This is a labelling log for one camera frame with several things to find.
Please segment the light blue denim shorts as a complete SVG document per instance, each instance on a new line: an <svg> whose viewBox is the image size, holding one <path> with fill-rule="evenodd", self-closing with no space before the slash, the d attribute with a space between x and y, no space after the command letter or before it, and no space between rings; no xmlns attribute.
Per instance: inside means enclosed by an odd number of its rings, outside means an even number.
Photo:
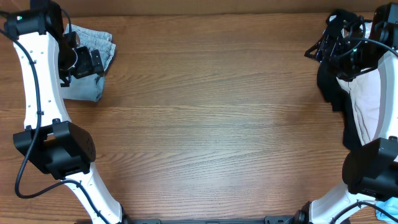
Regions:
<svg viewBox="0 0 398 224"><path fill-rule="evenodd" d="M67 24L65 33L69 27L76 32L80 38L80 45L87 47L90 51L98 50L105 72L111 65L115 56L116 44L113 43L113 36L104 31L90 30L84 27ZM61 88L61 95L67 100L81 100L97 102L103 96L106 77L93 74L84 78L72 77L69 87Z"/></svg>

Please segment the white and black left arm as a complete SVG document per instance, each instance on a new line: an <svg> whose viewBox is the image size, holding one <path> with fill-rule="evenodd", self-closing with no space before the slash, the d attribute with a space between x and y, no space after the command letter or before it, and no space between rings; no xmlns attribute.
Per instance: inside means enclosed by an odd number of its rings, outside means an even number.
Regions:
<svg viewBox="0 0 398 224"><path fill-rule="evenodd" d="M5 13L1 33L19 57L25 92L24 130L13 135L24 163L66 185L92 223L129 223L96 168L96 149L88 131L72 123L61 95L73 78L103 75L100 53L82 47L65 29L67 13L53 1L31 1L26 11Z"/></svg>

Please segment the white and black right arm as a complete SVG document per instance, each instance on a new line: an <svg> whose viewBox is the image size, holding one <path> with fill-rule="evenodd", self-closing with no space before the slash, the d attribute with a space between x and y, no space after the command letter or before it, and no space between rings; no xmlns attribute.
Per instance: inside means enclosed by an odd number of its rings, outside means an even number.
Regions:
<svg viewBox="0 0 398 224"><path fill-rule="evenodd" d="M349 154L341 182L291 221L348 223L362 208L397 197L397 4L378 7L372 20L333 11L305 56L320 64L317 85L345 116Z"/></svg>

